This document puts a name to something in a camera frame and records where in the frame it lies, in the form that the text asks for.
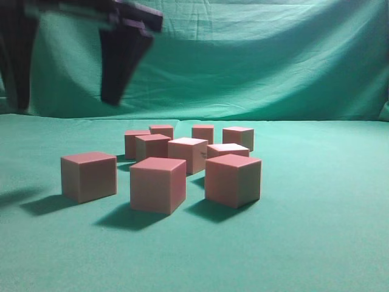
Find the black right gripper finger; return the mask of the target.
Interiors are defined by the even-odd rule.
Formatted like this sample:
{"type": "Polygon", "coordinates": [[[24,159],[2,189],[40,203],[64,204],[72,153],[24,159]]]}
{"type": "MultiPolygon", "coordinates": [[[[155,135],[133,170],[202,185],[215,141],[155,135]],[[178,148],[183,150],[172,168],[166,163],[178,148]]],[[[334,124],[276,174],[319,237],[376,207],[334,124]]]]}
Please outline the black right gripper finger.
{"type": "Polygon", "coordinates": [[[1,78],[8,104],[25,111],[30,103],[30,69],[40,21],[23,1],[1,1],[1,78]]]}

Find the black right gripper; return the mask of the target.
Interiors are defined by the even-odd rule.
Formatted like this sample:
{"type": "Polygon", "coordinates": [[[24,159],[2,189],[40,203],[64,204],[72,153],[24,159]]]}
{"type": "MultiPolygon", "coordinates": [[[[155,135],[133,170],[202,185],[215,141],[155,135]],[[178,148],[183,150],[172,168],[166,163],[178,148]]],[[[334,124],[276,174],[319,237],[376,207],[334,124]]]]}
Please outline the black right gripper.
{"type": "MultiPolygon", "coordinates": [[[[157,33],[162,31],[164,19],[163,13],[156,9],[126,1],[18,1],[18,7],[32,17],[55,12],[105,26],[135,21],[157,33]]],[[[117,106],[154,38],[144,26],[118,26],[112,30],[100,30],[99,36],[102,50],[101,101],[117,106]]]]}

